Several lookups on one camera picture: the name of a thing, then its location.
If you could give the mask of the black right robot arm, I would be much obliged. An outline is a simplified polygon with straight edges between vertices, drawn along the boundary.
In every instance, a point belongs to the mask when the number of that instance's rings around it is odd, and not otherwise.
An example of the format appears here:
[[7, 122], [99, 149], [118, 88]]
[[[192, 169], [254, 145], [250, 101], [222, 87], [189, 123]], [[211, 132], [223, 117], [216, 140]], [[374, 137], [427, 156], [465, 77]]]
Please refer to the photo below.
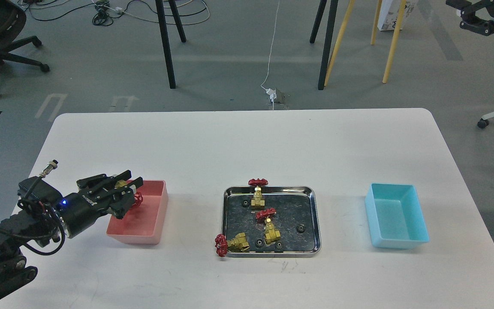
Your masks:
[[[446, 4], [457, 10], [461, 17], [459, 27], [483, 36], [494, 34], [494, 0], [479, 0], [470, 2], [468, 0], [447, 0]], [[480, 19], [476, 12], [483, 8], [487, 9], [491, 20]]]

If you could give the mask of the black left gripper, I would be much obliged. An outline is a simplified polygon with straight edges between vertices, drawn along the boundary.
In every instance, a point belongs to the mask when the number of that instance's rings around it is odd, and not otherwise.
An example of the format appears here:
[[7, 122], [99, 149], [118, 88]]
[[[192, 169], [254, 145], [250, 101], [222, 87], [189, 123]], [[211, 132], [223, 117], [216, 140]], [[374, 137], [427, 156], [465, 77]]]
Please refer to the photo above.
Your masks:
[[107, 214], [123, 219], [134, 203], [143, 179], [129, 180], [130, 170], [116, 175], [99, 174], [77, 180], [78, 192], [65, 196], [56, 206], [66, 236], [73, 238]]

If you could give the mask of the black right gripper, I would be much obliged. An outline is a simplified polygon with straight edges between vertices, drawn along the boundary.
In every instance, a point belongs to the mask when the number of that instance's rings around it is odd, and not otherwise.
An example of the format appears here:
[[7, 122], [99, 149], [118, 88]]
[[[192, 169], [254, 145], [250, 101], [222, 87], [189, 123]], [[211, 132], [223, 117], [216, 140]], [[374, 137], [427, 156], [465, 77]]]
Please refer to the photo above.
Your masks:
[[472, 3], [467, 0], [446, 0], [446, 4], [460, 11], [477, 11], [486, 8], [491, 20], [483, 20], [471, 12], [468, 15], [461, 15], [459, 27], [483, 36], [494, 34], [494, 0], [482, 0]]

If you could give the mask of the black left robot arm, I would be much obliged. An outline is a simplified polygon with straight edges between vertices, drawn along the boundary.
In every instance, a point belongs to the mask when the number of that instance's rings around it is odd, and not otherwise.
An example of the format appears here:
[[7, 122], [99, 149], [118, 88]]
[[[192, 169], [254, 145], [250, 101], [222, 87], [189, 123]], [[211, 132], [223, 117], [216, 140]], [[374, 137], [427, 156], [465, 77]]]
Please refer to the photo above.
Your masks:
[[35, 241], [42, 248], [51, 241], [62, 248], [66, 238], [73, 238], [107, 214], [123, 219], [136, 202], [136, 192], [143, 178], [131, 179], [131, 171], [108, 176], [99, 174], [77, 180], [78, 192], [67, 196], [43, 179], [57, 168], [52, 160], [39, 176], [19, 183], [20, 211], [0, 222], [0, 299], [35, 279], [38, 269], [26, 266], [20, 248], [25, 246], [39, 255], [47, 252], [29, 245]]

